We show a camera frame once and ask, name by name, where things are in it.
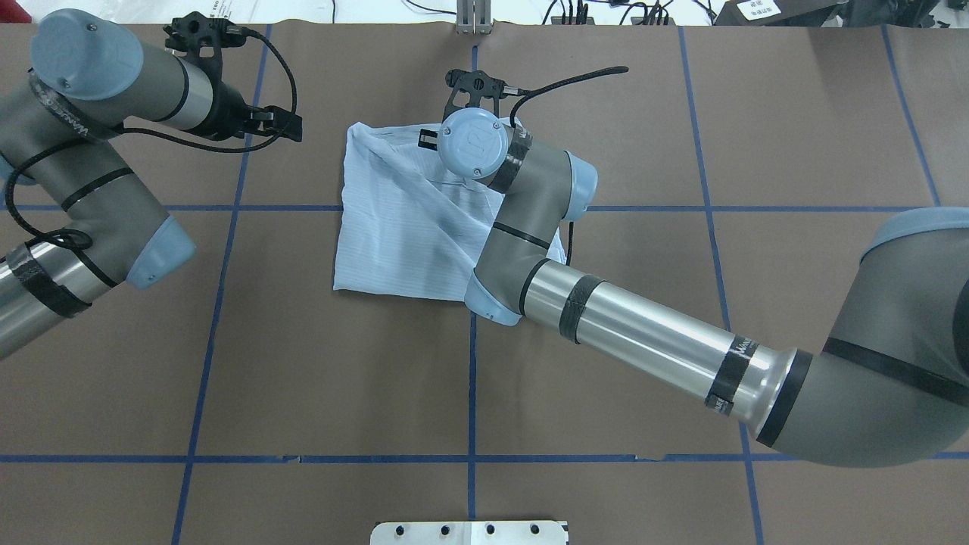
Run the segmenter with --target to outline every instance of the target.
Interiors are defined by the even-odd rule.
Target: label sticker
[[[215,0],[208,10],[208,18],[231,19],[233,17],[233,3],[234,0]]]
[[[777,4],[774,4],[774,0],[750,0],[749,2],[739,2],[736,6],[743,16],[747,17],[747,20],[763,19],[781,14],[781,10],[777,7]]]

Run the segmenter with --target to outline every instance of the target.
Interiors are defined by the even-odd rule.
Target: light blue joint cap
[[[7,159],[0,155],[0,179],[4,180],[4,183],[10,179],[10,175],[14,173],[14,166],[7,162]],[[32,177],[27,177],[25,175],[20,175],[16,177],[17,185],[35,185],[37,180]]]
[[[449,171],[481,179],[497,172],[508,155],[508,132],[494,113],[464,108],[452,113],[437,133],[437,151]]]
[[[497,322],[503,326],[513,326],[521,319],[521,314],[509,310],[506,306],[498,303],[489,291],[485,289],[478,275],[471,273],[468,279],[468,289],[464,292],[464,304],[472,312],[479,316],[484,316],[492,322]]]
[[[105,100],[131,86],[141,73],[141,42],[127,28],[64,9],[41,20],[30,41],[37,76],[68,98]]]
[[[599,173],[596,168],[566,151],[572,164],[572,196],[569,197],[569,209],[565,212],[566,221],[576,221],[581,218],[592,204],[599,187]]]
[[[945,229],[969,229],[969,208],[915,208],[889,218],[875,233],[875,240],[861,256],[895,239]]]
[[[150,288],[195,255],[195,243],[169,216],[151,236],[125,280],[136,288]]]

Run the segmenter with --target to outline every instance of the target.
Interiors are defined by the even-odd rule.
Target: silver aluminum tube
[[[81,301],[92,303],[109,290],[70,250],[41,242],[30,248],[30,254],[56,284]],[[64,319],[20,284],[7,261],[0,263],[0,359]]]
[[[525,295],[525,315],[559,329],[562,310],[584,272],[546,262]],[[611,285],[599,284],[578,321],[577,340],[644,371],[701,401],[736,336],[667,306]],[[763,425],[787,375],[794,351],[758,346],[740,381],[731,415]]]

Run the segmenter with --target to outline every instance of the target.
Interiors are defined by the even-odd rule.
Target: black cable
[[[542,17],[542,24],[545,24],[546,21],[548,21],[548,15],[551,14],[551,10],[554,7],[555,7],[555,0],[551,0],[551,4],[548,4],[548,9],[546,10],[546,16]]]
[[[49,232],[41,231],[24,219],[23,215],[20,214],[20,210],[16,209],[16,203],[14,202],[14,188],[16,187],[16,181],[20,175],[24,173],[24,171],[30,167],[33,167],[37,163],[40,163],[44,159],[47,159],[49,156],[57,153],[58,151],[85,143],[87,143],[87,140],[78,138],[49,147],[24,161],[19,167],[16,167],[10,174],[10,177],[7,178],[7,186],[4,188],[4,203],[7,205],[7,212],[10,213],[10,217],[14,219],[14,222],[18,226],[20,226],[20,229],[23,229],[34,237],[34,240],[28,242],[28,244],[31,244],[34,241],[43,241],[69,250],[86,250],[94,245],[94,241],[91,239],[90,235],[84,233],[83,231],[78,231],[77,229],[64,228]]]
[[[286,120],[286,123],[283,125],[283,128],[279,130],[279,132],[277,132],[276,134],[272,135],[271,137],[269,137],[264,142],[261,142],[261,143],[256,144],[256,145],[248,145],[246,147],[216,147],[214,145],[198,144],[198,143],[195,143],[195,142],[191,142],[191,141],[187,141],[187,140],[184,140],[184,139],[180,139],[179,137],[175,137],[175,136],[172,136],[172,135],[169,135],[169,134],[166,134],[166,133],[161,133],[161,132],[158,132],[158,131],[153,131],[151,129],[142,129],[142,128],[139,128],[139,127],[125,128],[125,129],[121,129],[118,132],[120,134],[124,134],[124,135],[135,134],[135,135],[148,135],[148,136],[153,136],[153,137],[156,137],[156,138],[160,138],[162,140],[167,140],[169,142],[173,142],[175,144],[187,145],[187,146],[193,147],[195,149],[202,149],[204,151],[213,151],[215,153],[246,153],[246,152],[249,152],[249,151],[258,151],[258,150],[263,149],[264,147],[266,147],[266,146],[268,146],[268,145],[276,142],[277,140],[279,140],[279,138],[283,136],[283,133],[285,133],[286,130],[290,127],[290,124],[293,122],[293,119],[297,115],[297,81],[296,81],[296,78],[293,77],[293,71],[290,70],[290,65],[287,64],[286,61],[283,59],[283,55],[279,52],[279,49],[277,49],[272,44],[272,42],[269,41],[269,39],[266,36],[263,36],[261,33],[259,33],[256,30],[253,30],[251,28],[246,28],[246,27],[242,27],[242,32],[246,36],[251,36],[251,37],[259,40],[260,42],[266,44],[266,47],[270,51],[272,51],[273,56],[275,56],[276,57],[276,60],[279,61],[279,65],[283,67],[283,71],[286,73],[286,77],[290,81],[290,90],[293,93],[293,96],[291,98],[293,105],[290,107],[290,116],[289,116],[289,119]]]
[[[516,124],[515,124],[516,113],[518,112],[518,109],[521,108],[521,105],[525,104],[529,100],[539,95],[548,93],[549,91],[553,91],[559,87],[571,85],[572,83],[578,83],[580,81],[587,81],[595,78],[601,78],[602,76],[611,76],[613,74],[625,74],[627,72],[629,72],[628,66],[611,66],[609,68],[603,68],[602,70],[596,70],[595,72],[589,72],[588,74],[582,74],[580,76],[572,76],[571,78],[567,78],[562,81],[556,81],[551,85],[546,85],[545,87],[535,89],[534,91],[527,91],[524,94],[524,96],[522,96],[521,99],[519,99],[518,102],[516,102],[515,105],[512,106],[512,112],[508,114],[508,118],[512,122],[512,128],[513,129],[516,128]]]
[[[642,8],[642,18],[646,19],[649,13],[649,6],[646,6],[644,2],[634,2],[630,4],[628,8],[626,8],[626,12],[622,14],[622,18],[619,20],[619,24],[626,22],[626,16],[629,14],[629,12],[633,11],[633,8],[636,8],[636,7]]]
[[[565,265],[572,265],[572,236],[575,233],[576,222],[569,222],[569,248],[565,251]]]
[[[290,70],[289,64],[287,64],[286,61],[283,59],[282,53],[279,52],[279,49],[277,49],[266,36],[263,36],[260,32],[256,30],[252,30],[251,28],[246,28],[246,27],[241,27],[241,28],[245,36],[251,36],[259,40],[260,42],[263,42],[264,44],[266,44],[266,47],[270,51],[272,51],[273,56],[275,56],[276,60],[279,61],[280,66],[282,66],[283,71],[286,73],[286,77],[290,81],[290,90],[293,93],[293,96],[292,96],[293,104],[290,107],[290,116],[286,120],[286,123],[283,125],[283,128],[279,132],[275,133],[274,135],[272,135],[271,137],[269,137],[268,139],[266,139],[264,142],[260,144],[248,145],[246,147],[215,147],[212,145],[198,144],[195,142],[180,139],[178,137],[174,137],[172,135],[168,135],[166,133],[160,133],[158,131],[152,131],[150,129],[141,129],[141,128],[121,129],[120,131],[118,131],[119,134],[148,135],[148,136],[157,137],[163,140],[167,140],[169,142],[173,142],[176,144],[183,144],[189,147],[194,147],[196,149],[203,149],[205,151],[214,151],[216,153],[245,153],[248,151],[257,151],[279,140],[279,138],[283,136],[286,130],[289,129],[290,124],[293,122],[293,119],[296,118],[296,114],[297,114],[296,78],[294,78],[293,71]],[[20,214],[20,211],[17,209],[16,203],[14,201],[14,188],[16,187],[16,181],[20,177],[20,175],[23,174],[23,172],[25,172],[30,167],[36,165],[40,161],[43,161],[44,159],[48,158],[50,155],[57,153],[58,151],[67,149],[69,147],[74,147],[76,145],[84,144],[85,142],[87,141],[84,139],[76,139],[76,140],[70,140],[70,141],[49,147],[44,151],[41,151],[37,155],[34,155],[33,157],[24,161],[23,164],[21,164],[19,167],[16,167],[14,171],[10,174],[10,177],[7,178],[7,185],[4,188],[4,203],[7,206],[7,212],[10,214],[14,222],[21,229],[23,229],[24,231],[26,231],[27,233],[29,233],[34,237],[34,240],[28,243],[33,243],[33,241],[39,240],[39,241],[48,242],[55,246],[60,246],[62,248],[66,248],[69,250],[85,250],[87,248],[90,248],[94,244],[94,241],[91,239],[90,235],[88,235],[87,233],[84,233],[83,231],[78,231],[77,229],[64,228],[64,229],[57,229],[49,232],[44,232],[44,231],[41,231],[40,229],[37,229],[36,227],[31,225],[30,222],[24,219],[23,215]]]
[[[650,7],[649,12],[646,14],[643,14],[643,17],[640,20],[640,22],[636,24],[640,24],[640,25],[652,24],[653,17],[656,15],[656,12],[659,9],[660,9],[660,0],[656,0],[656,2],[654,2],[653,5]]]
[[[457,12],[449,12],[447,10],[437,10],[437,9],[434,9],[434,8],[427,8],[425,6],[422,6],[421,4],[417,4],[417,3],[413,2],[412,0],[404,0],[404,3],[410,4],[411,6],[414,6],[415,8],[421,8],[422,10],[427,10],[429,12],[433,12],[435,14],[447,14],[449,16],[456,16],[457,15]]]
[[[662,25],[663,14],[666,14],[667,16],[670,15],[670,13],[666,11],[666,8],[669,4],[672,4],[672,0],[670,0],[666,4],[660,4],[660,0],[656,0],[656,3],[653,4],[652,9],[649,10],[649,15],[647,17],[644,17],[643,20],[640,21],[640,24],[648,25],[648,24],[653,24],[655,22],[656,25]]]
[[[706,0],[706,5],[704,5],[700,0],[693,0],[693,3],[703,8],[703,10],[706,12],[706,16],[710,18],[710,24],[712,25],[713,21],[717,18],[717,13],[713,11],[713,5],[711,4],[710,0]]]

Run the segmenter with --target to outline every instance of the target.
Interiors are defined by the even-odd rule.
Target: robot end effector
[[[0,358],[121,281],[147,288],[194,255],[188,235],[107,140],[138,133],[221,152],[301,140],[296,84],[268,39],[198,13],[174,19],[165,31],[166,46],[183,56],[80,10],[53,12],[31,42],[28,81],[0,98],[5,200],[17,224],[34,236],[0,259]],[[283,65],[293,90],[288,111],[249,106],[221,81],[222,48],[239,47],[248,37],[266,43]],[[209,48],[212,55],[203,56]],[[129,116],[213,141],[245,134],[269,139],[213,147],[124,128]],[[71,218],[67,228],[44,233],[27,223],[14,203],[16,183],[43,186]]]
[[[477,106],[449,107],[421,138],[451,171],[506,195],[465,294],[471,310],[509,326],[527,316],[820,464],[904,464],[969,429],[969,208],[890,219],[822,352],[776,351],[546,259],[559,222],[591,202],[595,169]]]

